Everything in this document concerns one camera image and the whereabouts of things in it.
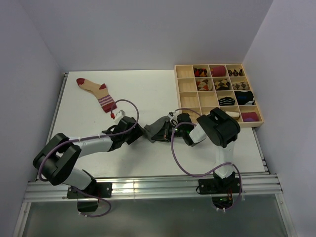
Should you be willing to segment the tan orange argyle sock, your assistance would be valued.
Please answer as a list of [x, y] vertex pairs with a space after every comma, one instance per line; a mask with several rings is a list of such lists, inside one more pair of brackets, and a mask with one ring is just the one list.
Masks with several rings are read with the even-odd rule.
[[212, 81], [207, 78], [196, 79], [196, 86], [198, 91], [211, 91], [213, 88]]

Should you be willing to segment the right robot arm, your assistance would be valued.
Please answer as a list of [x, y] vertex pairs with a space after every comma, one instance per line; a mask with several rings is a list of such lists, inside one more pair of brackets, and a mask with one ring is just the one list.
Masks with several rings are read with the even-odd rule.
[[[191, 177], [204, 177], [213, 173], [212, 186], [218, 192], [225, 192], [241, 182], [241, 176], [238, 168], [233, 163], [235, 141], [240, 133], [240, 125], [229, 114], [220, 108], [212, 109], [207, 115], [199, 115], [197, 123], [191, 121], [188, 113], [181, 113], [177, 120], [173, 121], [173, 113], [168, 115], [169, 120], [164, 122], [160, 131], [152, 137], [155, 141], [169, 142], [171, 153], [178, 167]], [[209, 138], [216, 147], [216, 166], [204, 174], [190, 174], [179, 163], [173, 142], [175, 137], [181, 137], [188, 146], [202, 142]]]

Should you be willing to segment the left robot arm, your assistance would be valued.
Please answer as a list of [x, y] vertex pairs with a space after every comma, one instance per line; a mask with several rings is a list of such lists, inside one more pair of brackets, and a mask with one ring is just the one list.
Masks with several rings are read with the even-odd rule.
[[143, 135], [143, 131], [134, 118], [124, 116], [118, 124], [99, 135], [70, 139], [58, 133], [34, 158], [33, 166], [52, 185], [73, 186], [84, 197], [91, 197], [96, 192], [96, 181], [88, 172], [75, 168], [77, 160], [94, 153], [114, 151], [124, 143], [130, 145]]

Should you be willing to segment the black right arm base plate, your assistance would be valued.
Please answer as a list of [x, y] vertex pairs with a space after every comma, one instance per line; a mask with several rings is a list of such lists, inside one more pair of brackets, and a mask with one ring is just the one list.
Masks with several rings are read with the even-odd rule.
[[196, 192], [199, 195], [211, 195], [213, 205], [221, 210], [234, 204], [234, 194], [241, 195], [241, 185], [238, 178], [199, 179]]

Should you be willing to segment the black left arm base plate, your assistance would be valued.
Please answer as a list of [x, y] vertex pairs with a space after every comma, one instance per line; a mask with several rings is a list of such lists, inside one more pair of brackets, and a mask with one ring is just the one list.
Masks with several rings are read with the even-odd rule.
[[[106, 198], [111, 197], [112, 190], [111, 182], [92, 183], [84, 190], [70, 186], [67, 191], [67, 199], [77, 199], [77, 210], [81, 215], [96, 218], [111, 211], [112, 205]], [[103, 203], [108, 205], [108, 209], [104, 213], [94, 214]]]

